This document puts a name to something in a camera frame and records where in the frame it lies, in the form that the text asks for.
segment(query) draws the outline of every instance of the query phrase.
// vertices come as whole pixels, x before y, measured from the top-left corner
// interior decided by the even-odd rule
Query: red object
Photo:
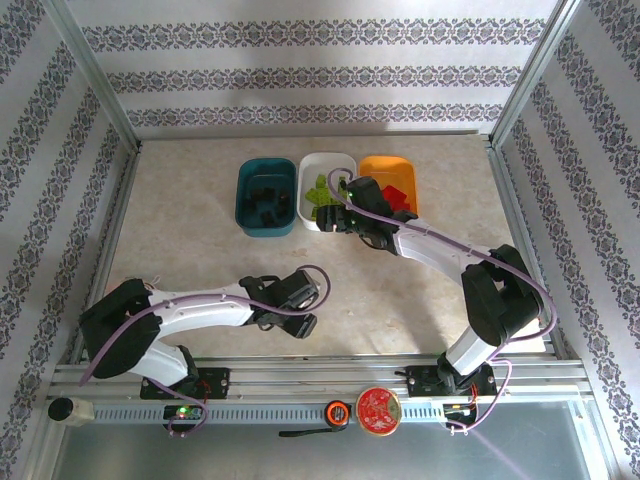
[[[365,390],[356,403],[358,421],[374,435],[389,435],[398,428],[402,407],[395,393],[382,387]]]
[[[387,185],[382,190],[382,196],[384,199],[389,202],[391,205],[391,210],[397,212],[399,210],[409,210],[411,207],[405,200],[407,199],[407,195],[402,193],[396,187],[391,185]]]
[[[346,403],[336,400],[327,405],[326,420],[332,427],[342,427],[349,423],[349,407]]]

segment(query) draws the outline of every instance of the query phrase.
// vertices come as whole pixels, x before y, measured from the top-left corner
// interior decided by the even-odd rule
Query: orange bin
[[[361,177],[372,177],[380,189],[391,185],[407,196],[406,202],[416,215],[418,211],[418,193],[416,190],[416,173],[409,160],[402,157],[374,155],[363,158],[358,168]]]

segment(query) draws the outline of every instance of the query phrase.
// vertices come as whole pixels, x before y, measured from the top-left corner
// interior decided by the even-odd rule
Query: gray floor
[[[403,424],[389,437],[357,425],[282,439],[277,426],[210,426],[184,440],[161,426],[68,429],[57,480],[583,479],[587,471],[562,403],[503,404],[479,433]]]

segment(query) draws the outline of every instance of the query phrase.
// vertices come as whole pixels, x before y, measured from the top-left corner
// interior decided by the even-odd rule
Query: damask striped wall
[[[629,478],[640,478],[639,39],[640,1],[585,1],[502,145]]]
[[[8,479],[22,478],[131,155],[37,0],[0,0],[0,32],[0,479]]]
[[[69,0],[141,138],[489,133],[555,0]]]

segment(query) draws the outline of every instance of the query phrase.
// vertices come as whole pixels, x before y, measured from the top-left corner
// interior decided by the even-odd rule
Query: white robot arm
[[[199,292],[164,292],[140,279],[131,279],[83,313],[80,328],[89,357],[94,360],[130,316],[159,307],[132,324],[108,347],[93,376],[110,378],[132,372],[178,391],[189,391],[198,379],[195,363],[185,347],[168,346],[161,341],[163,337],[202,327],[255,324],[262,330],[278,326],[293,337],[306,338],[316,325],[315,315],[276,314],[243,299],[293,311],[309,306],[318,296],[316,283],[300,269],[283,280],[275,276],[245,277],[237,284]]]
[[[410,212],[394,213],[371,177],[357,178],[343,188],[352,207],[318,209],[316,223],[320,230],[356,233],[369,247],[417,260],[463,288],[469,327],[438,360],[438,376],[447,392],[466,390],[480,367],[542,308],[538,292],[529,283],[470,252],[479,252],[528,276],[520,254],[509,245],[490,250],[462,244]],[[364,215],[353,207],[374,215]],[[386,219],[395,224],[383,221]]]

